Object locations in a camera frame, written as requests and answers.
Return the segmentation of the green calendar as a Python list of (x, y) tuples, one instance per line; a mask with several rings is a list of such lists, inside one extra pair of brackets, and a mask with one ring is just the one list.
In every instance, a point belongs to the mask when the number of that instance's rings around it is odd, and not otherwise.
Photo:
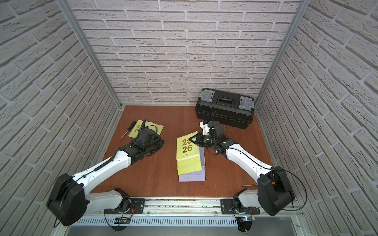
[[(143, 122), (142, 120), (138, 120), (136, 122), (135, 126), (133, 127), (133, 129), (129, 133), (129, 137), (131, 137), (131, 138), (137, 137), (139, 130), (141, 128), (142, 122)], [(164, 128), (163, 125), (155, 124), (155, 123), (152, 123), (152, 122), (146, 122), (145, 127), (149, 128), (153, 131), (156, 131), (159, 135), (161, 134), (161, 132)]]
[(177, 138), (176, 160), (179, 176), (202, 170), (199, 146), (190, 140), (197, 134), (196, 131)]

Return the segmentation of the purple calendar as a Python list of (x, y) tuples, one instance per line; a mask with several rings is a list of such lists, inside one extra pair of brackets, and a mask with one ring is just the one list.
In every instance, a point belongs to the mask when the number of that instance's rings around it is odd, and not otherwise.
[(205, 179), (205, 155), (204, 155), (204, 148), (200, 147), (200, 161), (201, 161), (201, 170), (187, 173), (183, 175), (179, 175), (179, 182), (204, 182)]

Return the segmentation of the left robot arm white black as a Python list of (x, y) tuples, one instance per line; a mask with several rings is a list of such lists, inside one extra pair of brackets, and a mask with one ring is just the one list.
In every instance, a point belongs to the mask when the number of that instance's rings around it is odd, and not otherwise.
[(115, 149), (112, 156), (82, 172), (60, 175), (50, 193), (46, 207), (63, 226), (76, 223), (86, 214), (101, 210), (127, 212), (133, 210), (130, 196), (120, 188), (109, 192), (92, 193), (102, 182), (130, 167), (146, 156), (159, 151), (164, 141), (158, 129), (150, 129), (142, 122), (136, 138)]

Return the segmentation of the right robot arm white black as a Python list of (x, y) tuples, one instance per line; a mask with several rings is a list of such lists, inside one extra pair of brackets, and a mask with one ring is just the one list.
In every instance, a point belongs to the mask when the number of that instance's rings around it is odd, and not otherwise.
[(274, 216), (295, 200), (286, 171), (272, 167), (248, 153), (240, 144), (228, 138), (219, 121), (200, 123), (202, 132), (190, 138), (199, 147), (213, 148), (217, 154), (236, 163), (257, 183), (257, 189), (245, 189), (234, 195), (234, 209), (244, 212), (251, 207), (261, 207)]

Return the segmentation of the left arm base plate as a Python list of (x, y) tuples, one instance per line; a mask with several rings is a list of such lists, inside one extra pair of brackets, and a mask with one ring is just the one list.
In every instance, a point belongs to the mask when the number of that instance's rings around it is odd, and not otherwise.
[(144, 198), (131, 198), (127, 201), (124, 200), (115, 209), (105, 209), (105, 214), (142, 214), (144, 210), (146, 199)]

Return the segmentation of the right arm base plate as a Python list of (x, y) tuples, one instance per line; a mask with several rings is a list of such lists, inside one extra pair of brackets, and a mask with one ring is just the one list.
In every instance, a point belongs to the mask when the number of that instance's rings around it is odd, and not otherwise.
[(258, 215), (260, 209), (258, 207), (244, 207), (237, 199), (220, 199), (220, 209), (223, 215)]

